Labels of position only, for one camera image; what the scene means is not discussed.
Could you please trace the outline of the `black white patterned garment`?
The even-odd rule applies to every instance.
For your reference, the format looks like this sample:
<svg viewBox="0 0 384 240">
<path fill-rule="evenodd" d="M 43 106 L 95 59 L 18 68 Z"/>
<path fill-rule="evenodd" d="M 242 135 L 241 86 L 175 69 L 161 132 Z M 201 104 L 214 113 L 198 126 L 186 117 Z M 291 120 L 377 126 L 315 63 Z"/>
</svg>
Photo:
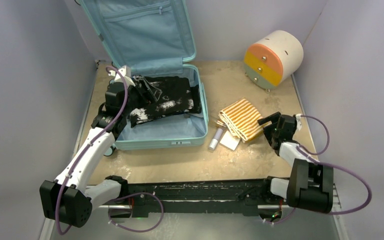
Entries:
<svg viewBox="0 0 384 240">
<path fill-rule="evenodd" d="M 132 80 L 142 85 L 139 81 L 142 75 L 134 75 Z M 160 89 L 160 99 L 151 100 L 148 106 L 135 108 L 129 114 L 129 121 L 132 128 L 147 122 L 152 122 L 164 117 L 173 115 L 200 114 L 202 104 L 199 93 L 199 86 L 191 86 L 187 77 L 180 76 L 145 76 L 151 84 Z"/>
</svg>

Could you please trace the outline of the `orange white striped cloth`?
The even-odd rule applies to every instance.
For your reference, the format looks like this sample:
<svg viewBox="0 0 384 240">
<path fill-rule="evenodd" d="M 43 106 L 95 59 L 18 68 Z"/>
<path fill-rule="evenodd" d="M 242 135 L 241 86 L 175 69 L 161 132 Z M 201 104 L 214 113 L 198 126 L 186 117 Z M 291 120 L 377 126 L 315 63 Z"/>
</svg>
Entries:
<svg viewBox="0 0 384 240">
<path fill-rule="evenodd" d="M 235 138 L 244 143 L 249 142 L 263 133 L 262 119 L 259 110 L 246 98 L 241 98 L 218 113 L 220 120 L 227 126 Z"/>
</svg>

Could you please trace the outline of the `small gold capped bottle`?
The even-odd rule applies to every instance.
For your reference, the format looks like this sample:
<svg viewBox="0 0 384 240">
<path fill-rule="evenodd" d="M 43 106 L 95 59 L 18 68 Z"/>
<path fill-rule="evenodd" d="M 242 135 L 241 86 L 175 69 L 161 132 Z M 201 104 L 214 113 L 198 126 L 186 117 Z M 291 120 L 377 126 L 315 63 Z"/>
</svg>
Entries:
<svg viewBox="0 0 384 240">
<path fill-rule="evenodd" d="M 227 125 L 222 120 L 220 120 L 218 118 L 214 120 L 214 123 L 218 128 L 226 128 L 227 127 Z"/>
</svg>

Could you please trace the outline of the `lavender white tube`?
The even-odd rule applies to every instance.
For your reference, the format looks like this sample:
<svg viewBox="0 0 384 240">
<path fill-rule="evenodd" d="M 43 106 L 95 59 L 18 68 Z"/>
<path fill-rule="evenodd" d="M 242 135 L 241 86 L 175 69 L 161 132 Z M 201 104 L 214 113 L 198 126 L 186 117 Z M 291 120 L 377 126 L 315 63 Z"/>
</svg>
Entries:
<svg viewBox="0 0 384 240">
<path fill-rule="evenodd" d="M 214 151 L 216 149 L 216 147 L 218 146 L 219 144 L 219 141 L 222 137 L 224 133 L 224 129 L 219 127 L 216 132 L 214 133 L 209 145 L 208 145 L 208 149 L 211 150 L 211 151 Z"/>
</svg>

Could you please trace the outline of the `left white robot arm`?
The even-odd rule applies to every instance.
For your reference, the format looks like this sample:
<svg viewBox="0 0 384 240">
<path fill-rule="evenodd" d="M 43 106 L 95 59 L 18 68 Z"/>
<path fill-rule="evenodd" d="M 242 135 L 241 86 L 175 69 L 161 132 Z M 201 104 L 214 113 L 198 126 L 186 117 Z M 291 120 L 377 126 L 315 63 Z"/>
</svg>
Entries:
<svg viewBox="0 0 384 240">
<path fill-rule="evenodd" d="M 151 197 L 161 203 L 155 193 L 135 191 L 121 176 L 110 175 L 100 184 L 87 188 L 100 159 L 125 126 L 123 117 L 128 103 L 135 103 L 134 98 L 140 95 L 136 86 L 123 76 L 109 84 L 109 93 L 115 99 L 105 101 L 104 114 L 93 122 L 86 141 L 73 159 L 54 180 L 45 180 L 39 188 L 44 216 L 54 220 L 59 235 L 65 235 L 72 227 L 83 227 L 91 213 L 107 202 L 122 205 L 135 198 Z"/>
</svg>

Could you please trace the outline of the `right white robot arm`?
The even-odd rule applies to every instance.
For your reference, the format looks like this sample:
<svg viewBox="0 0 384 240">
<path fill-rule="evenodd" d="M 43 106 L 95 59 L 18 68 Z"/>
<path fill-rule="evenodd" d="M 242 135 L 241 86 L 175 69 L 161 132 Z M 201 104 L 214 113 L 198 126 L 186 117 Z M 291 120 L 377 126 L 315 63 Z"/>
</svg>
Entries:
<svg viewBox="0 0 384 240">
<path fill-rule="evenodd" d="M 282 197 L 290 207 L 328 214 L 334 203 L 334 169 L 314 159 L 294 140 L 294 134 L 302 127 L 302 118 L 303 114 L 275 112 L 257 120 L 275 154 L 291 166 L 288 179 L 272 178 L 261 189 L 260 196 L 268 204 Z"/>
</svg>

